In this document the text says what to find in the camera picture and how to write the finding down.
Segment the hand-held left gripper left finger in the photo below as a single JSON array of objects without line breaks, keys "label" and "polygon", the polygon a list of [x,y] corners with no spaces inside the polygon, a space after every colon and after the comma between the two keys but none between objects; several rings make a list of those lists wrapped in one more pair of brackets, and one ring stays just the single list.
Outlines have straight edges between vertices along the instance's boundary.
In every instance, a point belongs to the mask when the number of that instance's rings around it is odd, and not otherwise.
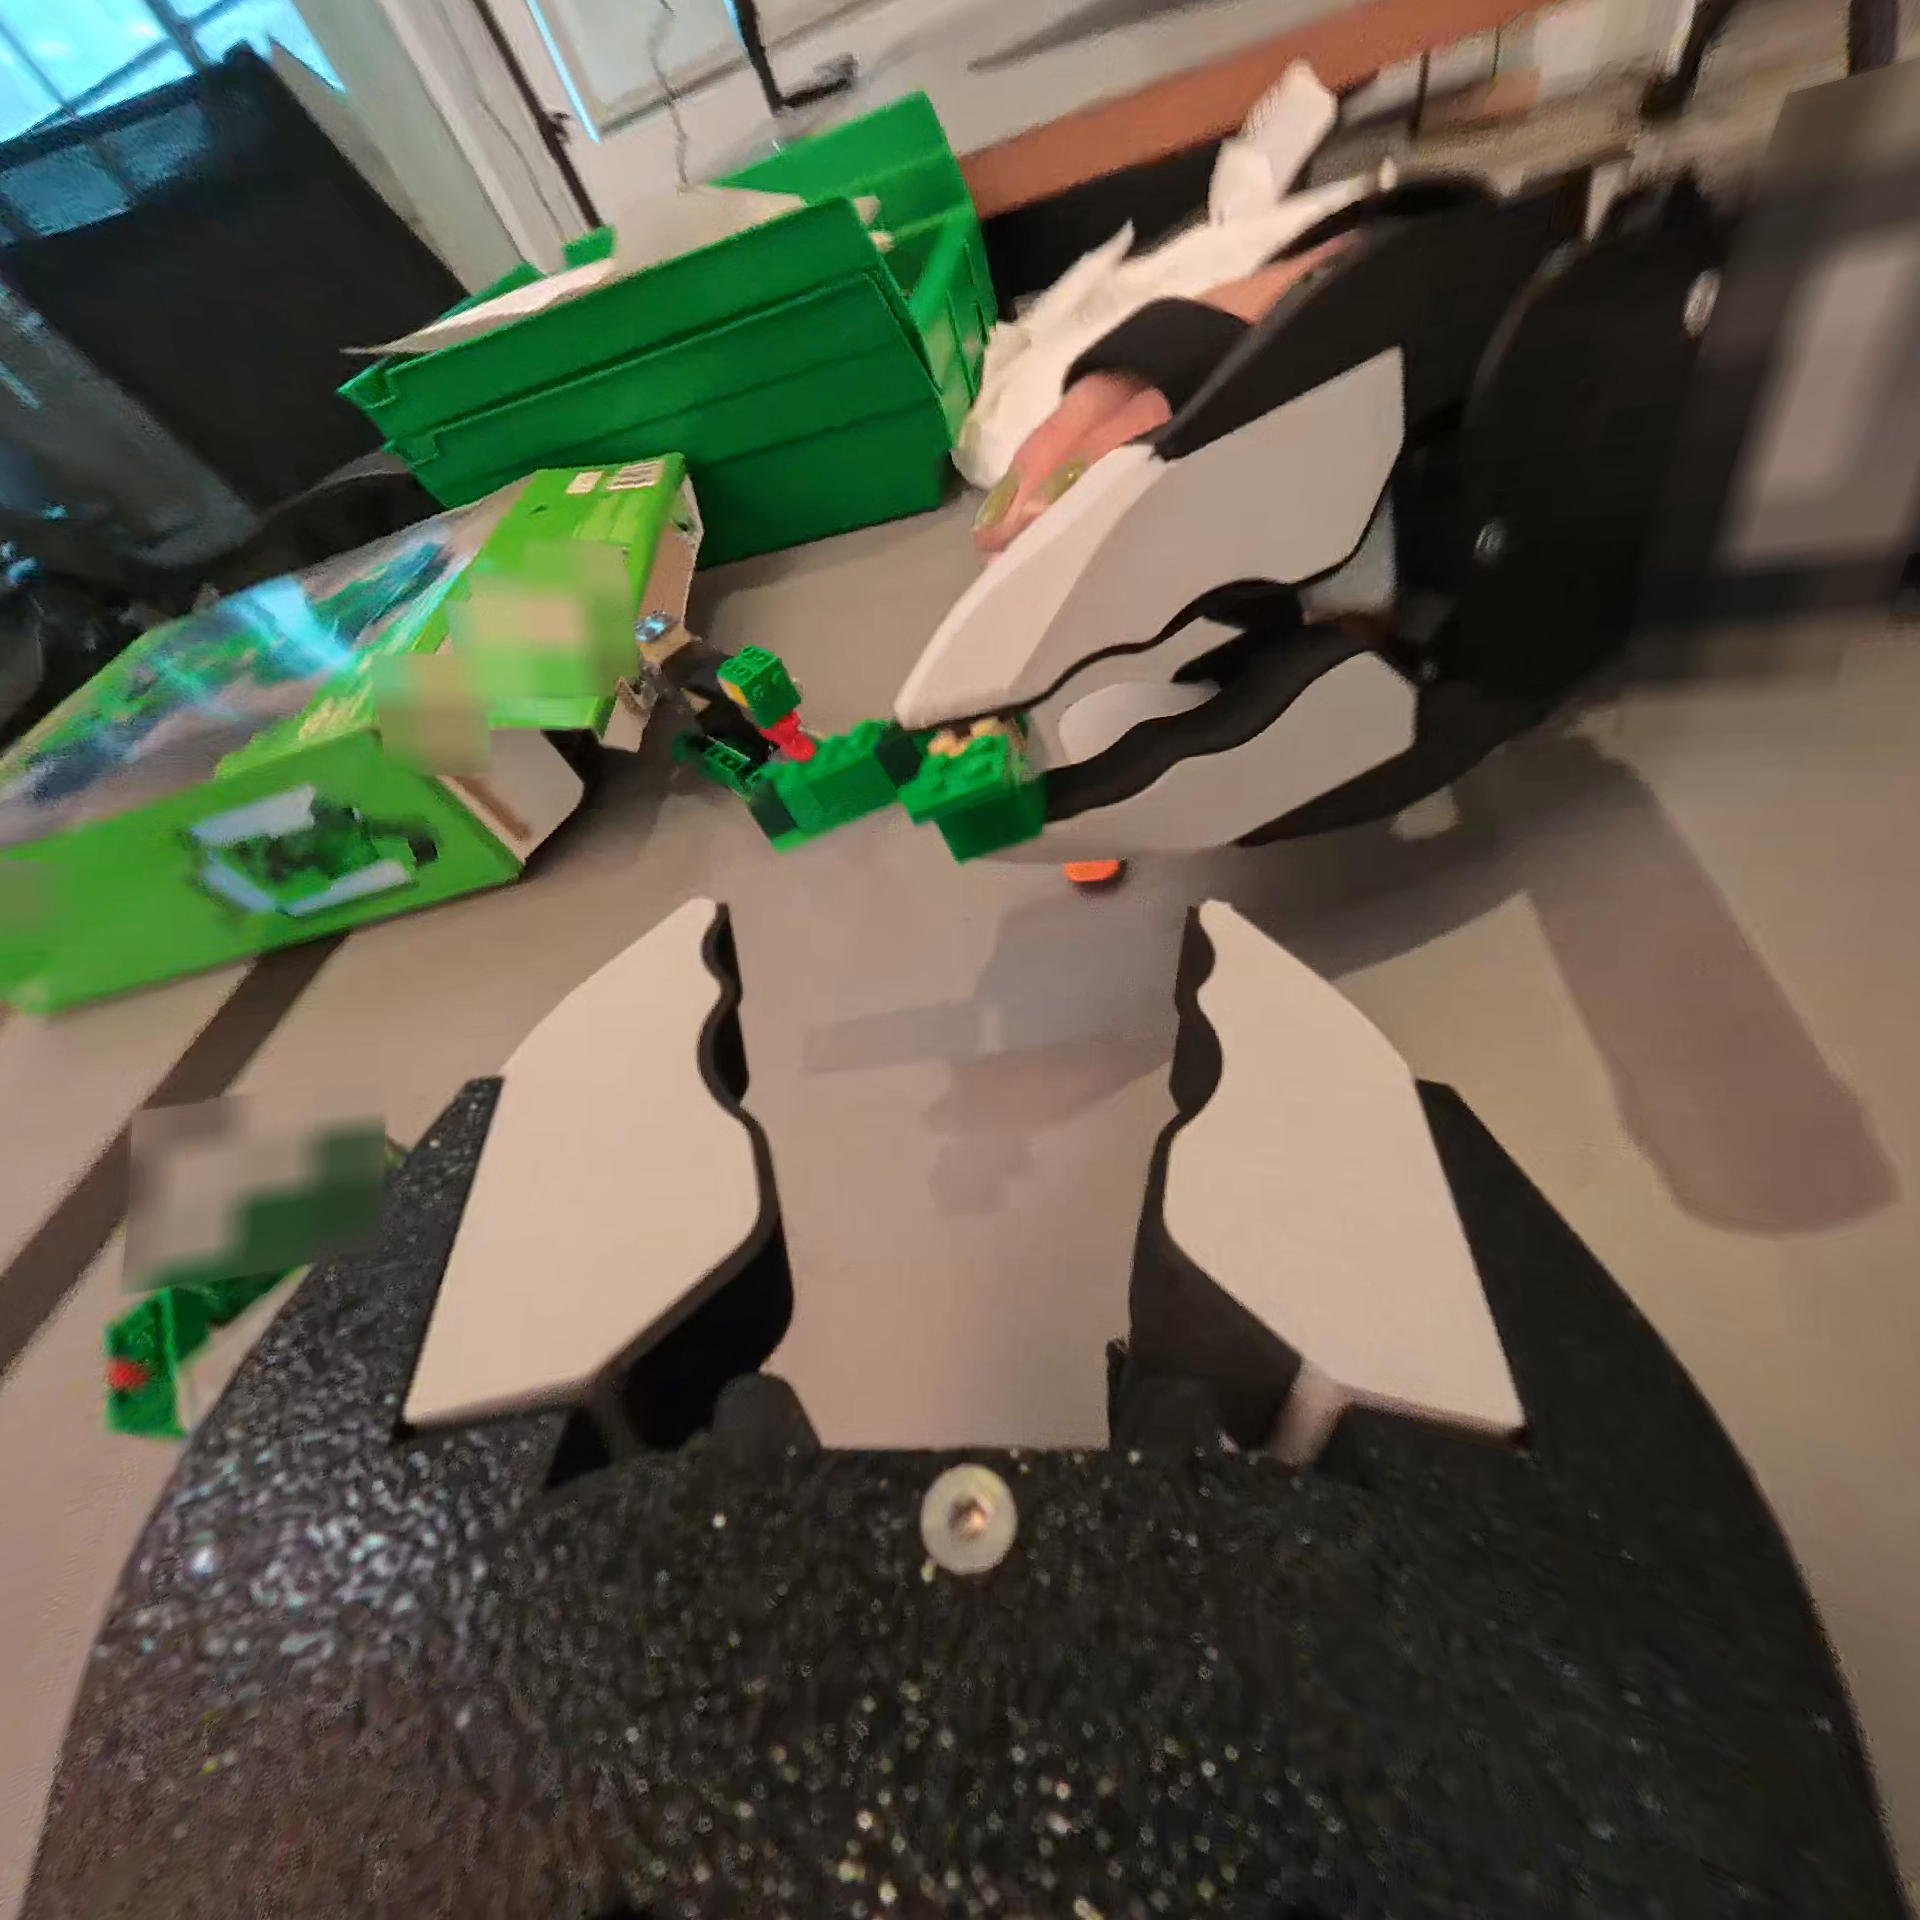
[{"label": "hand-held left gripper left finger", "polygon": [[504,1064],[401,1425],[701,1415],[782,1337],[782,1210],[745,1109],[728,911],[694,896]]}]

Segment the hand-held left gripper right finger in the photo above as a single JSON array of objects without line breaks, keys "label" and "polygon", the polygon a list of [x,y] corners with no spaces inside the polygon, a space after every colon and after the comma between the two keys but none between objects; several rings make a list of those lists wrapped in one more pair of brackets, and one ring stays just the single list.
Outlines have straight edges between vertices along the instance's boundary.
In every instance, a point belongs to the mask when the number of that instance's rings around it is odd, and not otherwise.
[{"label": "hand-held left gripper right finger", "polygon": [[1487,1442],[1526,1415],[1421,1089],[1384,1034],[1236,908],[1175,983],[1151,1159],[1151,1370],[1284,1463],[1351,1410]]}]

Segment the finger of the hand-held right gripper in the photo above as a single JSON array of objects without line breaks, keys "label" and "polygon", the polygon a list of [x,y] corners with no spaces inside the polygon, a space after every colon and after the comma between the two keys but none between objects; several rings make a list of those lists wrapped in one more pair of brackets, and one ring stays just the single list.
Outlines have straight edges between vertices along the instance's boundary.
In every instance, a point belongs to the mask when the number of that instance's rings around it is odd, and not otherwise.
[{"label": "finger of the hand-held right gripper", "polygon": [[1250,637],[1200,680],[1110,680],[1046,720],[1045,857],[1234,847],[1413,746],[1420,689],[1342,628]]},{"label": "finger of the hand-held right gripper", "polygon": [[1400,365],[1378,353],[1175,460],[1145,444],[1103,455],[952,603],[895,720],[1030,709],[1090,660],[1151,644],[1216,587],[1343,565],[1400,455]]}]

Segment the green brick assembly with tan piece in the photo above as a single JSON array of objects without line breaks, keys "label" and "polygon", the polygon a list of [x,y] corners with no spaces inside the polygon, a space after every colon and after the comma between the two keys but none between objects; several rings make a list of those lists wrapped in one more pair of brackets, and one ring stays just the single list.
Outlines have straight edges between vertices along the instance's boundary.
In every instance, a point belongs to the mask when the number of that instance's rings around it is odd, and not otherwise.
[{"label": "green brick assembly with tan piece", "polygon": [[994,857],[1040,839],[1049,807],[1024,733],[988,722],[967,733],[914,733],[898,722],[862,722],[824,736],[808,759],[773,759],[743,801],[778,851],[898,810],[936,833],[956,861]]}]

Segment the grey desk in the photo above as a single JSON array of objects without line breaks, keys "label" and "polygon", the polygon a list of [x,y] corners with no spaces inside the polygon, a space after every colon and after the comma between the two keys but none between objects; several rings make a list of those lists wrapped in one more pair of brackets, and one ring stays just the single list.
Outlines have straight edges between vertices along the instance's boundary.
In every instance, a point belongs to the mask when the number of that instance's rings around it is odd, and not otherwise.
[{"label": "grey desk", "polygon": [[905,1325],[926,1412],[1084,1434],[1133,1179],[1165,1111],[1169,971],[1221,896],[1452,1084],[1669,1337],[1777,1509],[1885,1772],[1916,1749],[1916,624],[1705,641],[1407,828],[1133,871],[957,868],[898,821],[770,853],[660,756],[521,884],[333,954],[4,1021],[4,1767],[54,1744],[170,1459],[113,1442],[117,1245],[56,1210],[201,1042],[415,1139],[687,896],[732,906],[751,1105],[798,1280],[879,1255],[981,1275],[984,1337]]}]

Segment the person's right hand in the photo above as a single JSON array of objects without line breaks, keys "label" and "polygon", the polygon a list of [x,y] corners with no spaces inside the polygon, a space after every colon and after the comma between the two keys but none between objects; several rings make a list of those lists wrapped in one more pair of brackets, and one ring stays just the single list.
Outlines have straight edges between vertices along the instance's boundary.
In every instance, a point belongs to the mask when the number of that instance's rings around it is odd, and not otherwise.
[{"label": "person's right hand", "polygon": [[1295,250],[1200,298],[1159,298],[1106,331],[1068,368],[1062,399],[1017,448],[982,501],[974,541],[1000,554],[1073,480],[1122,445],[1159,432],[1200,393],[1281,295],[1328,266],[1346,236]]}]

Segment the green plastic storage bin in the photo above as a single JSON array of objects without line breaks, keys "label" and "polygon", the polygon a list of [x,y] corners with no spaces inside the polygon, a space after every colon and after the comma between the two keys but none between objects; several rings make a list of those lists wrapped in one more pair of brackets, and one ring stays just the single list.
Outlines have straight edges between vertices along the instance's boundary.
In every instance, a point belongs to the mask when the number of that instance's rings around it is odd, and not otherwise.
[{"label": "green plastic storage bin", "polygon": [[470,418],[392,448],[448,507],[540,468],[613,472],[677,453],[704,521],[698,567],[717,570],[930,512],[952,476],[952,418],[936,400],[836,402],[804,392],[783,420],[765,399],[743,396],[557,435]]},{"label": "green plastic storage bin", "polygon": [[874,205],[865,227],[890,237],[882,263],[919,330],[956,440],[978,396],[998,299],[968,186],[927,97],[914,92],[841,128],[778,143],[717,183]]},{"label": "green plastic storage bin", "polygon": [[[341,386],[341,399],[383,441],[397,444],[430,425],[479,413],[735,321],[753,321],[878,268],[878,233],[865,227],[873,210],[871,202],[849,199],[808,204],[484,338],[440,353],[365,360]],[[537,277],[509,274],[492,298]]]},{"label": "green plastic storage bin", "polygon": [[906,413],[948,444],[943,393],[874,282],[770,307],[737,322],[572,376],[388,451],[444,505],[540,468],[679,453],[693,467]]}]

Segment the small green red brick figure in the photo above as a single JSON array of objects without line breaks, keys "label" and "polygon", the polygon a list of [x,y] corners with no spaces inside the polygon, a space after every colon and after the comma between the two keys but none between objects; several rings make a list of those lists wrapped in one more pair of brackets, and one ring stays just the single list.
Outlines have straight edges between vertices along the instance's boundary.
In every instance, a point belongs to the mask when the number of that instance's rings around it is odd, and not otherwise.
[{"label": "small green red brick figure", "polygon": [[719,657],[693,641],[666,665],[677,692],[673,756],[728,792],[782,761],[808,761],[818,749],[799,711],[799,689],[778,657],[751,644]]}]

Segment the green toy box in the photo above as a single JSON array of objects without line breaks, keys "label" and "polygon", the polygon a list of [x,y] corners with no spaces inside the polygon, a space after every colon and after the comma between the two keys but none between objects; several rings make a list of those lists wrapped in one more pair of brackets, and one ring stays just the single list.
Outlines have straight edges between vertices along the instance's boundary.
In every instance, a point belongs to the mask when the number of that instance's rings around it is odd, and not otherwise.
[{"label": "green toy box", "polygon": [[52,1015],[516,882],[634,753],[686,460],[534,472],[165,621],[4,753],[1,987]]}]

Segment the white cardboard sheet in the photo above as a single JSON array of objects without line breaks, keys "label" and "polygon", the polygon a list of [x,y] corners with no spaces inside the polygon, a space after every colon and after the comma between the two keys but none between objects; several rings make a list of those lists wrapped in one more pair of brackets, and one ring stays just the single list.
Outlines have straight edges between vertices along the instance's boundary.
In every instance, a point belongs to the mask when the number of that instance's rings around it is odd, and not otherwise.
[{"label": "white cardboard sheet", "polygon": [[361,360],[440,353],[500,331],[521,321],[573,304],[601,285],[671,266],[728,237],[804,210],[802,196],[764,187],[719,183],[686,186],[671,196],[649,196],[629,208],[631,220],[613,227],[605,256],[537,277],[516,290],[487,295],[460,313],[445,313],[391,343],[345,347]]}]

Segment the black chair back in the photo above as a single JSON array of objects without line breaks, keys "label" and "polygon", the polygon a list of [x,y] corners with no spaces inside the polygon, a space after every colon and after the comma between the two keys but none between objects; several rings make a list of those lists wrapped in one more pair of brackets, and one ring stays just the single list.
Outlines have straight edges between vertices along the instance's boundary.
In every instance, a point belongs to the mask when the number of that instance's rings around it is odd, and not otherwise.
[{"label": "black chair back", "polygon": [[463,293],[246,48],[4,143],[1,216],[4,285],[254,509],[380,445],[348,353]]}]

